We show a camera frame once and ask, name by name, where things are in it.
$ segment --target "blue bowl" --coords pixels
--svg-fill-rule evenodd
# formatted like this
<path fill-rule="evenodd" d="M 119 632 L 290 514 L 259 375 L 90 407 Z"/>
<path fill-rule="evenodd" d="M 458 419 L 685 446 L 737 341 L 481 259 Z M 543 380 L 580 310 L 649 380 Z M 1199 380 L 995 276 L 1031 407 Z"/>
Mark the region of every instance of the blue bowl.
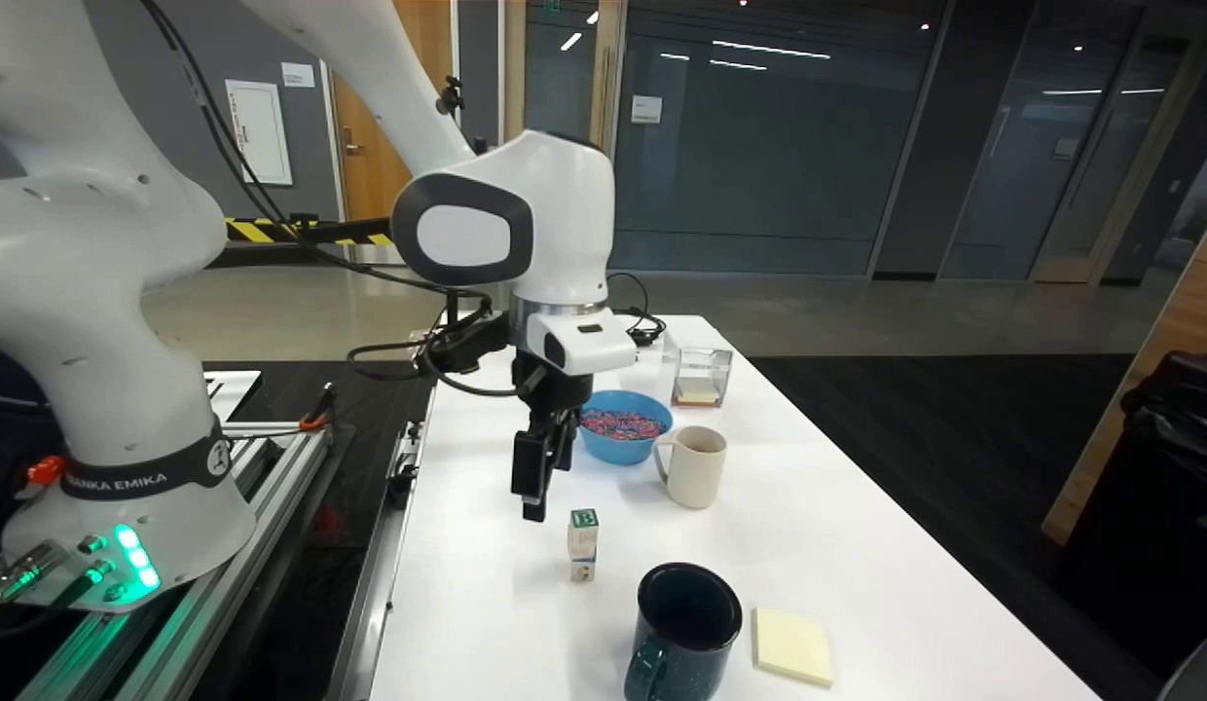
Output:
<path fill-rule="evenodd" d="M 580 416 L 586 419 L 593 414 L 637 414 L 645 416 L 649 426 L 656 426 L 656 432 L 668 432 L 673 428 L 673 414 L 645 397 L 645 392 L 630 392 L 630 389 L 602 389 L 602 392 L 593 392 L 593 401 L 580 407 Z M 636 467 L 649 455 L 649 440 L 623 440 L 623 436 L 602 436 L 602 432 L 593 432 L 586 426 L 577 428 L 584 446 L 602 458 L 602 463 L 620 463 L 620 467 Z"/>

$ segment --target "white mug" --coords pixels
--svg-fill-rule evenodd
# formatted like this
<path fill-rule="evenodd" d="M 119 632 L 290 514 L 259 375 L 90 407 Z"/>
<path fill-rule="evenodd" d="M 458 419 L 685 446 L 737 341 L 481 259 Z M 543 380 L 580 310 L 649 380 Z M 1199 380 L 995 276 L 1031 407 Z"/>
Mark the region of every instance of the white mug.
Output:
<path fill-rule="evenodd" d="M 704 426 L 685 426 L 656 440 L 652 467 L 668 498 L 685 509 L 715 501 L 728 440 Z"/>

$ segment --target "yellow sticky note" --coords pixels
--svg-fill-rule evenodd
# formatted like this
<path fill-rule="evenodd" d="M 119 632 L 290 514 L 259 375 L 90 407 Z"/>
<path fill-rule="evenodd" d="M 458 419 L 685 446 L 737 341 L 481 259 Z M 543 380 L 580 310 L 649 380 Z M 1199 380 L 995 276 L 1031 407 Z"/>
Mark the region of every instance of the yellow sticky note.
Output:
<path fill-rule="evenodd" d="M 811 684 L 832 684 L 832 650 L 825 625 L 756 607 L 756 664 Z"/>

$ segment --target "white table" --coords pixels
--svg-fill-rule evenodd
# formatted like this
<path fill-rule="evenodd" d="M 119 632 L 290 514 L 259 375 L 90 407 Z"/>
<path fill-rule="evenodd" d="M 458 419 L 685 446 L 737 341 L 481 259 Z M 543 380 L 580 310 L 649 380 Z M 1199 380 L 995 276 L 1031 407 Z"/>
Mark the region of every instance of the white table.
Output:
<path fill-rule="evenodd" d="M 725 341 L 673 315 L 677 341 Z M 506 387 L 506 359 L 476 387 Z M 660 392 L 660 349 L 595 379 Z M 673 505 L 652 467 L 606 467 L 577 446 L 551 476 L 549 522 L 530 527 L 508 496 L 520 401 L 432 392 L 420 480 L 397 554 L 373 698 L 586 701 L 623 698 L 637 577 L 656 561 L 715 570 L 743 598 L 816 620 L 838 684 L 797 684 L 750 664 L 737 637 L 719 698 L 847 701 L 1061 701 L 1094 698 L 1009 607 L 922 535 L 838 444 L 737 353 L 725 407 L 677 407 L 728 440 L 719 501 Z M 601 570 L 568 584 L 568 509 L 601 509 Z"/>

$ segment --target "dark blue mug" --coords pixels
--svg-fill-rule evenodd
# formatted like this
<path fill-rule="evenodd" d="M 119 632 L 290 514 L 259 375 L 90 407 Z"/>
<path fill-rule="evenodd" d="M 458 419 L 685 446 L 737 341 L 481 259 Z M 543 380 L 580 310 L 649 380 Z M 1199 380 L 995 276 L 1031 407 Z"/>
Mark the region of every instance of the dark blue mug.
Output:
<path fill-rule="evenodd" d="M 637 584 L 628 701 L 704 701 L 719 690 L 743 602 L 702 564 L 668 561 Z"/>

